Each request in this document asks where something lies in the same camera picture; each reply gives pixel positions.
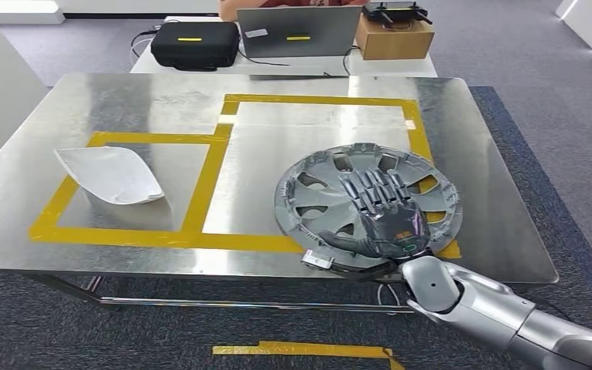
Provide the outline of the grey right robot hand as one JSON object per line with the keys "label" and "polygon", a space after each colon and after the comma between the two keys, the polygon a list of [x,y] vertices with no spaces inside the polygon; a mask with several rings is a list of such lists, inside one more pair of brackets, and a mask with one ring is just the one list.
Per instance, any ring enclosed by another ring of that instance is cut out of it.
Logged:
{"label": "grey right robot hand", "polygon": [[395,261],[432,253],[426,217],[395,170],[343,173],[339,180],[358,211],[365,236],[354,239],[326,230],[319,234],[326,244],[365,257]]}

